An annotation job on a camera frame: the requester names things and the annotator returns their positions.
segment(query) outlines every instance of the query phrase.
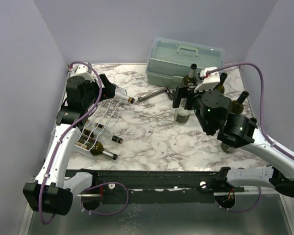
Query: plastic box lid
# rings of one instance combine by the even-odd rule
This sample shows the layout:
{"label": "plastic box lid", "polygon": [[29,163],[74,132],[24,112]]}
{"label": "plastic box lid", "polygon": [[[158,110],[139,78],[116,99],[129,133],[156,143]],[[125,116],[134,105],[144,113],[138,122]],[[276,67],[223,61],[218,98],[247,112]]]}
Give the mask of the plastic box lid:
{"label": "plastic box lid", "polygon": [[224,50],[165,38],[155,38],[146,67],[146,73],[184,77],[192,63],[197,68],[221,67]]}

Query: gray floor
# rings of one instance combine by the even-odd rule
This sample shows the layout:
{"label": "gray floor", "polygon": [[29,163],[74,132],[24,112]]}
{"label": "gray floor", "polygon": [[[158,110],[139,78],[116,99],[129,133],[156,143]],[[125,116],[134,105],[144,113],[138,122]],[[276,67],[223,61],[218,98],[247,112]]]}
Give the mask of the gray floor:
{"label": "gray floor", "polygon": [[[234,209],[251,206],[257,195],[237,195]],[[120,205],[105,205],[114,211]],[[88,215],[75,200],[67,216],[44,226],[34,213],[29,235],[270,235],[291,234],[278,194],[263,195],[257,208],[229,213],[215,204],[130,204],[114,216]]]}

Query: glass bottle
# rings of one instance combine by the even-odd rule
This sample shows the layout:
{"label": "glass bottle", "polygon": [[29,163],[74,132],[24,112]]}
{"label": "glass bottle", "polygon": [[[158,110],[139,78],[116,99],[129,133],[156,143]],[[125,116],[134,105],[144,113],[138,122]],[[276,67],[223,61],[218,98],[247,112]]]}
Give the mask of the glass bottle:
{"label": "glass bottle", "polygon": [[119,87],[117,84],[113,84],[113,85],[116,86],[116,89],[114,91],[115,92],[115,95],[114,95],[115,98],[121,98],[123,100],[127,100],[127,102],[129,102],[131,104],[133,104],[135,102],[134,98],[129,97],[127,95],[126,89],[123,89],[123,88]]}
{"label": "glass bottle", "polygon": [[118,136],[112,135],[108,127],[104,127],[104,125],[97,124],[95,122],[92,122],[90,126],[87,126],[84,129],[84,134],[87,136],[91,135],[91,138],[93,139],[96,139],[96,137],[94,136],[98,136],[100,134],[98,137],[99,141],[110,139],[111,141],[119,143],[119,144],[123,143],[123,139]]}
{"label": "glass bottle", "polygon": [[113,160],[116,160],[118,158],[117,154],[112,153],[108,150],[105,150],[101,142],[97,141],[95,146],[93,147],[95,140],[91,137],[89,137],[88,141],[87,139],[88,139],[88,136],[83,134],[81,138],[76,142],[76,145],[89,150],[89,152],[93,156],[102,154],[104,156],[112,158]]}
{"label": "glass bottle", "polygon": [[[196,69],[197,69],[197,65],[192,64],[189,74],[183,77],[182,85],[187,85],[187,86],[196,85],[197,83],[197,79],[195,77]],[[174,121],[175,123],[180,125],[185,124],[190,118],[190,115],[192,113],[191,110],[184,109],[186,105],[186,101],[187,101],[187,98],[181,99],[180,107],[176,108],[174,112]]]}
{"label": "glass bottle", "polygon": [[221,92],[222,94],[224,94],[224,82],[227,78],[227,73],[223,72],[220,75],[220,83],[214,88],[214,90],[218,90],[219,92]]}
{"label": "glass bottle", "polygon": [[243,91],[240,97],[237,100],[232,100],[231,103],[231,112],[235,114],[241,114],[244,110],[243,102],[248,97],[249,93],[247,91]]}

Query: cable tie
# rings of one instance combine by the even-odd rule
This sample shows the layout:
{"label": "cable tie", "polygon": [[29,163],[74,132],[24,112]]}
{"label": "cable tie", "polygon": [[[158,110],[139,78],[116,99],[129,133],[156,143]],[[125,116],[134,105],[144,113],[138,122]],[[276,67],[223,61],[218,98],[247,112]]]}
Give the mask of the cable tie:
{"label": "cable tie", "polygon": [[276,141],[273,141],[273,143],[272,143],[272,144],[270,144],[270,146],[271,146],[271,147],[274,147],[274,146],[275,146],[275,144],[276,144]]}

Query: metal rod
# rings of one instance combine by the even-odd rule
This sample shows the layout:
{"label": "metal rod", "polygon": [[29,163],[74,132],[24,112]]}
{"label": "metal rod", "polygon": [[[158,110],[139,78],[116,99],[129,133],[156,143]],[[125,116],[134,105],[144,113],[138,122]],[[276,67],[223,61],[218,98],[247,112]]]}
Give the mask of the metal rod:
{"label": "metal rod", "polygon": [[157,91],[157,92],[154,92],[154,93],[148,94],[148,95],[146,95],[146,96],[144,96],[144,97],[138,97],[138,102],[143,102],[143,101],[148,100],[148,99],[150,99],[150,98],[153,98],[153,97],[155,97],[155,96],[157,96],[157,95],[160,95],[160,94],[166,92],[166,89],[167,89],[167,88],[161,89],[161,90],[159,90],[159,91]]}
{"label": "metal rod", "polygon": [[100,194],[79,194],[78,197],[100,197]]}

